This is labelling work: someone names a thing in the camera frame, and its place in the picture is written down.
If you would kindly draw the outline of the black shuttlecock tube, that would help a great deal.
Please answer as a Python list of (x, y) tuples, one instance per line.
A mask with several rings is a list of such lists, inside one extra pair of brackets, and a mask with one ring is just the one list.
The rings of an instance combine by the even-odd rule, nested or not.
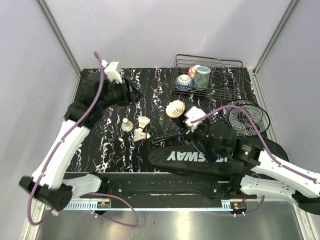
[(186, 110), (184, 112), (175, 118), (172, 118), (174, 123), (178, 126), (178, 132), (174, 133), (174, 137), (182, 137), (183, 141), (191, 141), (191, 134), (190, 134), (190, 127), (186, 124), (186, 116), (185, 116)]

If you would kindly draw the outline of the white feather shuttlecock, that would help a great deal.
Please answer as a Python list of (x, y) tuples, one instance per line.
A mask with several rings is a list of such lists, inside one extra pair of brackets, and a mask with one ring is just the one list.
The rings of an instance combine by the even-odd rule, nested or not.
[(134, 130), (133, 141), (138, 142), (142, 140), (147, 140), (151, 137), (149, 133), (143, 132), (141, 128)]
[(122, 120), (121, 129), (124, 132), (130, 132), (134, 129), (134, 124), (128, 118), (125, 117)]
[(147, 116), (139, 116), (138, 117), (138, 130), (143, 131), (145, 127), (150, 123), (151, 119)]
[(182, 101), (174, 100), (166, 106), (165, 112), (170, 118), (178, 118), (184, 114), (185, 109), (186, 106)]

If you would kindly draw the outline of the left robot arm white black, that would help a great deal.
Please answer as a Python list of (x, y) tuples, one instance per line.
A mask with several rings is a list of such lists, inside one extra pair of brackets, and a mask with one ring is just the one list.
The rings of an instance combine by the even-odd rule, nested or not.
[(103, 86), (97, 102), (89, 114), (75, 126), (77, 120), (88, 110), (98, 92), (100, 74), (91, 73), (83, 78), (83, 90), (79, 98), (69, 105), (59, 134), (45, 160), (32, 176), (23, 176), (19, 185), (28, 193), (35, 191), (34, 197), (57, 212), (80, 196), (92, 193), (103, 198), (108, 193), (108, 179), (91, 172), (82, 177), (64, 179), (64, 175), (78, 147), (91, 129), (102, 118), (103, 112), (113, 105), (130, 106), (143, 98), (132, 81), (125, 77), (122, 83), (110, 82), (103, 78)]

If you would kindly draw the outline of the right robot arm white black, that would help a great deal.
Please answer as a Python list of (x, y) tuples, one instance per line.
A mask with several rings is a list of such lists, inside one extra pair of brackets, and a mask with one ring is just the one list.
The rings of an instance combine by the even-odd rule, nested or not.
[(305, 212), (320, 213), (320, 175), (294, 165), (267, 148), (258, 137), (238, 138), (223, 122), (186, 123), (185, 134), (208, 161), (227, 158), (236, 180), (227, 185), (228, 195), (265, 195), (292, 201)]

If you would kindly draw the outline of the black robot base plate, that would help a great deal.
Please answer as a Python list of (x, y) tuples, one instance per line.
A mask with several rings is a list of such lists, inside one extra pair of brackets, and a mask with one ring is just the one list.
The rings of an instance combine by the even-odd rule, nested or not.
[(234, 189), (228, 192), (226, 177), (166, 172), (104, 174), (111, 192), (138, 208), (210, 208), (223, 200), (242, 201), (246, 196)]

